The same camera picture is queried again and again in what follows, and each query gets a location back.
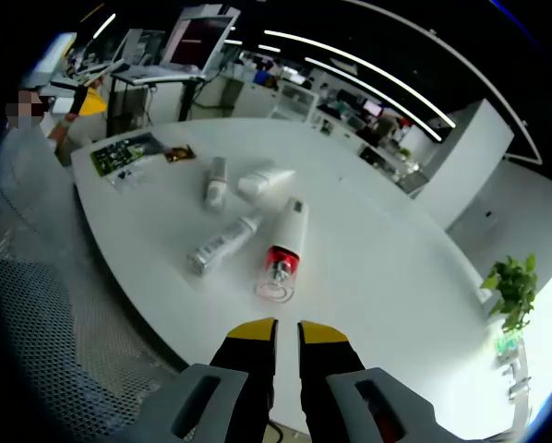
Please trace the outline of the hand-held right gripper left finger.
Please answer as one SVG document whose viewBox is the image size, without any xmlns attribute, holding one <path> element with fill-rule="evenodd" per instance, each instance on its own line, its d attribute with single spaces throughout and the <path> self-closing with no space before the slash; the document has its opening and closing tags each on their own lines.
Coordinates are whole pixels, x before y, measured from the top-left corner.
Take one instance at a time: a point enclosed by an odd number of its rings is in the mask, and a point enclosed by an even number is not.
<svg viewBox="0 0 552 443">
<path fill-rule="evenodd" d="M 274 402 L 278 320 L 229 331 L 207 365 L 193 364 L 151 394 L 120 442 L 260 442 Z"/>
</svg>

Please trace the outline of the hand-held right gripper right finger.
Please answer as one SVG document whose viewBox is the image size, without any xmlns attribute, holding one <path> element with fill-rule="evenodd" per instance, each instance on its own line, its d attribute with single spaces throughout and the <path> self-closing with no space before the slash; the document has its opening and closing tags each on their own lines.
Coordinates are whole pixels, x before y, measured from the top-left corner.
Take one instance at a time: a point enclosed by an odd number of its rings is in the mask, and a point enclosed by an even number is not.
<svg viewBox="0 0 552 443">
<path fill-rule="evenodd" d="M 314 442 L 459 442 L 433 405 L 381 368 L 366 368 L 339 330 L 298 323 L 301 406 Z"/>
</svg>

